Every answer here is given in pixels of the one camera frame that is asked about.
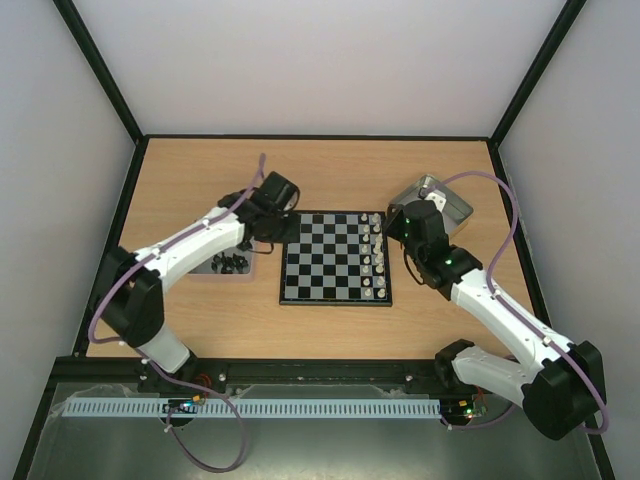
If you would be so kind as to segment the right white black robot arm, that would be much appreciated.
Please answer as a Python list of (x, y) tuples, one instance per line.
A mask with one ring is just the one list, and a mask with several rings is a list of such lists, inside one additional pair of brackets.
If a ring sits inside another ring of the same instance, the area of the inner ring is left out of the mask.
[(542, 323), (491, 280), (482, 263), (453, 245), (436, 203), (393, 204), (383, 227), (409, 273), (479, 320), (512, 354), (491, 355), (458, 340), (435, 356), (436, 379), (455, 392), (474, 385), (521, 408), (545, 437), (560, 440), (606, 406), (604, 366), (590, 342), (575, 343)]

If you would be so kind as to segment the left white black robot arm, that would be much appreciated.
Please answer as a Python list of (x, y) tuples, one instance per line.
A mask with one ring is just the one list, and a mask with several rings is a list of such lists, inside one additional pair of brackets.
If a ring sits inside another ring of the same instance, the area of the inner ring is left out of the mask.
[(100, 267), (92, 343), (123, 342), (149, 363), (178, 377), (195, 354), (165, 320), (171, 287), (206, 260), (248, 241), (286, 244), (299, 237), (294, 211), (299, 188), (273, 171), (257, 173), (246, 189), (224, 196), (203, 217), (172, 236), (135, 252), (118, 247)]

